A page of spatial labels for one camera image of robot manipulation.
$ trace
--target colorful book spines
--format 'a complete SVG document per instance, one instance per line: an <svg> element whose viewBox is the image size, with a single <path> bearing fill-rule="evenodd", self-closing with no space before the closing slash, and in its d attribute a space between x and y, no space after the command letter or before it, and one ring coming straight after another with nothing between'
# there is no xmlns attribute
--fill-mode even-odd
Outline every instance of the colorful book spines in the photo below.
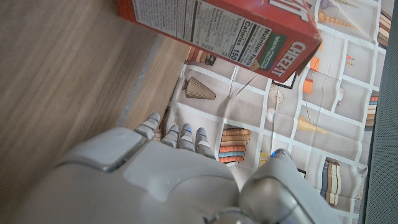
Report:
<svg viewBox="0 0 398 224"><path fill-rule="evenodd" d="M223 163L235 162L235 161L240 162L240 161L243 161L243 156L230 156L230 157L219 158L218 160Z"/></svg>
<svg viewBox="0 0 398 224"><path fill-rule="evenodd" d="M221 146L219 152L245 152L244 146Z"/></svg>
<svg viewBox="0 0 398 224"><path fill-rule="evenodd" d="M391 16L381 10L380 21L379 21L379 33L377 35L377 41L381 46L386 48L388 46L388 38L390 36L391 29Z"/></svg>
<svg viewBox="0 0 398 224"><path fill-rule="evenodd" d="M225 129L223 131L223 136L247 135L247 134L251 134L251 131L247 130L247 129L241 129L241 128L231 128L231 129Z"/></svg>
<svg viewBox="0 0 398 224"><path fill-rule="evenodd" d="M365 131L372 131L376 115L378 96L372 96L369 101L368 117L366 118Z"/></svg>
<svg viewBox="0 0 398 224"><path fill-rule="evenodd" d="M221 152L221 153L218 153L219 158L230 157L230 156L244 156L244 152Z"/></svg>
<svg viewBox="0 0 398 224"><path fill-rule="evenodd" d="M250 130L243 128L223 130L221 146L218 150L219 161L224 163L243 161L250 134Z"/></svg>
<svg viewBox="0 0 398 224"><path fill-rule="evenodd" d="M221 142L221 147L222 146L246 146L248 144L247 141L226 141L226 142Z"/></svg>
<svg viewBox="0 0 398 224"><path fill-rule="evenodd" d="M223 136L221 137L221 141L226 142L226 141L248 141L250 140L250 135L245 134L245 135L230 135L230 136Z"/></svg>

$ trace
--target wooden floor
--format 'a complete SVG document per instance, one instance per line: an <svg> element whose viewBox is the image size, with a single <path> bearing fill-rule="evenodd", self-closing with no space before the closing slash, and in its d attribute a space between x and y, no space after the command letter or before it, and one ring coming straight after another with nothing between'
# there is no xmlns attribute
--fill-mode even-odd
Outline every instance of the wooden floor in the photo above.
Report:
<svg viewBox="0 0 398 224"><path fill-rule="evenodd" d="M162 114L188 52L114 0L1 1L0 43L0 222L72 146Z"/></svg>

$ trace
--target book illustration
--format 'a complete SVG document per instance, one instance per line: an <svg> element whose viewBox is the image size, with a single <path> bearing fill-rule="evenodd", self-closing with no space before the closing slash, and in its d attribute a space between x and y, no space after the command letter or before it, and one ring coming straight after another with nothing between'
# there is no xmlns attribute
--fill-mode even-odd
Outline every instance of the book illustration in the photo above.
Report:
<svg viewBox="0 0 398 224"><path fill-rule="evenodd" d="M331 190L330 190L330 204L335 204L335 198L337 193L337 174L336 174L336 164L331 165Z"/></svg>
<svg viewBox="0 0 398 224"><path fill-rule="evenodd" d="M189 81L184 80L182 90L185 90L185 96L187 98L207 100L214 100L216 98L216 93L193 77L191 77Z"/></svg>
<svg viewBox="0 0 398 224"><path fill-rule="evenodd" d="M243 128L224 129L218 149L220 162L243 161L251 131Z"/></svg>
<svg viewBox="0 0 398 224"><path fill-rule="evenodd" d="M276 110L274 108L268 108L266 113L267 121L273 123L275 121Z"/></svg>
<svg viewBox="0 0 398 224"><path fill-rule="evenodd" d="M379 28L379 32L384 36L387 37L387 39L390 36L390 33L388 33L385 29L383 29L382 27Z"/></svg>
<svg viewBox="0 0 398 224"><path fill-rule="evenodd" d="M199 50L198 48L191 47L186 62L200 62L213 66L216 59L217 57L214 55Z"/></svg>
<svg viewBox="0 0 398 224"><path fill-rule="evenodd" d="M365 127L365 131L373 131L373 127Z"/></svg>
<svg viewBox="0 0 398 224"><path fill-rule="evenodd" d="M285 99L285 95L277 87L273 87L269 90L268 99L273 104L280 104Z"/></svg>
<svg viewBox="0 0 398 224"><path fill-rule="evenodd" d="M221 146L246 146L248 144L247 141L226 141L221 142Z"/></svg>
<svg viewBox="0 0 398 224"><path fill-rule="evenodd" d="M376 109L368 109L368 114L376 114Z"/></svg>
<svg viewBox="0 0 398 224"><path fill-rule="evenodd" d="M321 188L321 196L326 199L326 190L328 188L328 168L329 162L325 161L322 170L322 188Z"/></svg>
<svg viewBox="0 0 398 224"><path fill-rule="evenodd" d="M200 56L199 62L205 63L206 57L207 57L207 53L203 52L202 55Z"/></svg>
<svg viewBox="0 0 398 224"><path fill-rule="evenodd" d="M319 22L327 22L327 23L333 24L335 26L343 26L343 27L357 29L356 26L350 24L349 22L345 22L341 19L331 17L331 16L327 15L325 12L323 12L322 10L318 11L318 21Z"/></svg>
<svg viewBox="0 0 398 224"><path fill-rule="evenodd" d="M244 152L246 147L244 146L221 146L219 152Z"/></svg>
<svg viewBox="0 0 398 224"><path fill-rule="evenodd" d="M218 153L219 158L229 157L229 156L244 156L244 152L220 152Z"/></svg>
<svg viewBox="0 0 398 224"><path fill-rule="evenodd" d="M187 57L187 62L191 62L192 61L192 58L193 58L193 54L195 53L195 48L194 47L191 47L190 49L189 49L189 54L188 54L188 57Z"/></svg>
<svg viewBox="0 0 398 224"><path fill-rule="evenodd" d="M298 121L297 129L299 129L301 131L319 131L322 134L327 134L328 133L328 131L311 124L303 116L299 116L297 121Z"/></svg>
<svg viewBox="0 0 398 224"><path fill-rule="evenodd" d="M389 18L387 18L387 16L384 15L384 13L380 13L380 19L382 19L383 21L385 21L386 23L388 23L389 25L391 25L391 20Z"/></svg>
<svg viewBox="0 0 398 224"><path fill-rule="evenodd" d="M335 196L335 205L338 203L338 196L340 195L341 192L341 175L340 175L340 165L339 163L335 162L336 164L336 175L337 175L337 192Z"/></svg>
<svg viewBox="0 0 398 224"><path fill-rule="evenodd" d="M387 29L391 29L391 23L388 23L383 18L380 18L380 24L382 24Z"/></svg>
<svg viewBox="0 0 398 224"><path fill-rule="evenodd" d="M366 120L374 120L375 117L376 117L375 114L368 114Z"/></svg>
<svg viewBox="0 0 398 224"><path fill-rule="evenodd" d="M241 128L224 129L223 136L251 134L250 130Z"/></svg>
<svg viewBox="0 0 398 224"><path fill-rule="evenodd" d="M222 142L228 142L228 141L248 141L250 140L250 135L245 134L245 135L238 135L238 136L222 136L221 141Z"/></svg>
<svg viewBox="0 0 398 224"><path fill-rule="evenodd" d="M226 163L226 162L235 162L235 161L243 161L243 156L229 156L229 157L224 157L224 158L219 158L218 159L220 162Z"/></svg>
<svg viewBox="0 0 398 224"><path fill-rule="evenodd" d="M198 53L198 55L197 55L197 57L195 59L196 62L200 62L200 57L201 57L202 54L203 54L203 51L199 50L199 53Z"/></svg>
<svg viewBox="0 0 398 224"><path fill-rule="evenodd" d="M374 125L373 119L366 120L365 127L371 127L373 125Z"/></svg>
<svg viewBox="0 0 398 224"><path fill-rule="evenodd" d="M332 164L330 161L328 161L329 166L328 166L328 187L326 188L326 201L330 201L330 192L331 192L331 167Z"/></svg>

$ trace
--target stack of books illustration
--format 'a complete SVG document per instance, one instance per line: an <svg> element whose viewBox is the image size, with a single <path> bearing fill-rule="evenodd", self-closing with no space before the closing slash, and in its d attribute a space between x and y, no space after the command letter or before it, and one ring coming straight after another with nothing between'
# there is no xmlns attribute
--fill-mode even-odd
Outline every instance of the stack of books illustration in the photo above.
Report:
<svg viewBox="0 0 398 224"><path fill-rule="evenodd" d="M365 131L372 131L374 125L374 116L376 115L378 96L372 96L369 101L368 117L366 118Z"/></svg>
<svg viewBox="0 0 398 224"><path fill-rule="evenodd" d="M327 159L322 170L321 196L330 204L337 205L340 192L340 165Z"/></svg>
<svg viewBox="0 0 398 224"><path fill-rule="evenodd" d="M243 161L250 134L250 130L243 128L225 129L218 151L219 161L223 163Z"/></svg>

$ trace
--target cheez-it box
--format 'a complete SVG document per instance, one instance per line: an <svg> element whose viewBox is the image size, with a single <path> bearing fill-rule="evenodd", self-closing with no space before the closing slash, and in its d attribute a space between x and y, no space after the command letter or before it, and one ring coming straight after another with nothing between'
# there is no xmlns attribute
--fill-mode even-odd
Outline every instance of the cheez-it box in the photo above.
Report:
<svg viewBox="0 0 398 224"><path fill-rule="evenodd" d="M304 0L116 0L121 17L278 82L322 42Z"/></svg>

